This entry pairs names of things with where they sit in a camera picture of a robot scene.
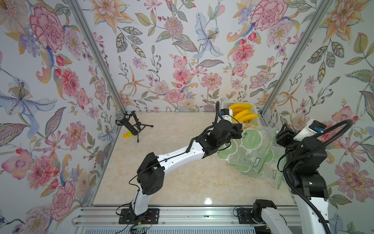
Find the yellow banana bunch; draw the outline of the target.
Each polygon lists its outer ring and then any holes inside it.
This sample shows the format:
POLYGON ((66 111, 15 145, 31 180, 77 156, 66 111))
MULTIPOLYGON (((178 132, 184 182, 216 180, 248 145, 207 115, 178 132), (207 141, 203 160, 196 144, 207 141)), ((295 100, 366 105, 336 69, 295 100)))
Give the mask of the yellow banana bunch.
POLYGON ((248 103, 235 103, 229 109, 233 111, 233 118, 243 123, 255 122, 259 118, 255 107, 248 103))

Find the zip-top bag bananas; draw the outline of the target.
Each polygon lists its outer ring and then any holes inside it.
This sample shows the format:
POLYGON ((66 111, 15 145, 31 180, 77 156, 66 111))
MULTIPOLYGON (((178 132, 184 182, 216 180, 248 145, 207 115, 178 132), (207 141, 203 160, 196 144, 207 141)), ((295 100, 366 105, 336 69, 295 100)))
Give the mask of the zip-top bag bananas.
POLYGON ((273 127, 246 124, 242 138, 232 144, 236 151, 228 155, 229 165, 243 173, 260 173, 277 133, 278 130, 273 127))
POLYGON ((242 147, 242 141, 239 139, 231 140, 217 151, 217 156, 221 160, 239 160, 244 155, 245 149, 242 147))
POLYGON ((284 167, 285 159, 279 162, 279 159, 283 156, 284 149, 281 147, 272 146, 265 158, 262 169, 259 172, 255 172, 253 168, 248 170, 238 169, 245 176, 261 179, 271 187, 279 190, 282 182, 284 181, 283 173, 280 170, 284 167))

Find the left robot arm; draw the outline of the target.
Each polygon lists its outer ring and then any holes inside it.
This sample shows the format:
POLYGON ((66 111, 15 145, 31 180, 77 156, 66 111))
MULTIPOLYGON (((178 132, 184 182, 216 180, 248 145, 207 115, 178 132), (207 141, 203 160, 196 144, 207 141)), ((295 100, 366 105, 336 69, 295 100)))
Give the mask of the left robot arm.
POLYGON ((193 137, 189 145, 165 155, 147 154, 139 166, 136 176, 137 195, 131 202, 131 210, 135 217, 144 215, 148 209, 152 195, 158 192, 164 183, 165 177, 173 170, 202 160, 223 150, 223 146, 230 144, 233 139, 241 139, 243 125, 239 121, 233 123, 223 118, 225 109, 220 109, 220 102, 215 104, 214 122, 193 137))

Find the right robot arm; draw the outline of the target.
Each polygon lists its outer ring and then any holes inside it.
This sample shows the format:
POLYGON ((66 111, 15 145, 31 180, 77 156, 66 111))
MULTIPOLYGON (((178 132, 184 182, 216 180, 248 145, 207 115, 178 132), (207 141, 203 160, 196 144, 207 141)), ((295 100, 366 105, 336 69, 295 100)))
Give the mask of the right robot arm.
POLYGON ((326 145, 318 139, 325 129, 325 124, 311 119, 298 133, 284 124, 276 136, 277 144, 285 147, 282 173, 296 202, 304 234, 331 233, 327 185, 318 172, 327 159, 326 145))

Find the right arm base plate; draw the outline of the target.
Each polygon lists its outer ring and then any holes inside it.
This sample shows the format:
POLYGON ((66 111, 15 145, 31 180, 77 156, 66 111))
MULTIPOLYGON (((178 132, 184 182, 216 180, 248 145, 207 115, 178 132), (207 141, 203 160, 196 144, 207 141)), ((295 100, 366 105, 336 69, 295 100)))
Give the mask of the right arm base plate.
POLYGON ((277 209, 277 206, 273 201, 257 199, 252 208, 237 206, 233 209, 233 214, 238 218, 240 224, 265 224, 261 216, 265 208, 277 209))

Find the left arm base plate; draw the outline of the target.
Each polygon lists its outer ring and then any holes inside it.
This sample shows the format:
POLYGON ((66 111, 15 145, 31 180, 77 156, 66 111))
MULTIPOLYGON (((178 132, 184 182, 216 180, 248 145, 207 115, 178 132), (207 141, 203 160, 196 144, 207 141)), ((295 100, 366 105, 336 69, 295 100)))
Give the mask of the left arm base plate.
POLYGON ((123 208, 119 213, 118 224, 158 224, 160 209, 149 208, 145 213, 135 215, 132 208, 123 208))

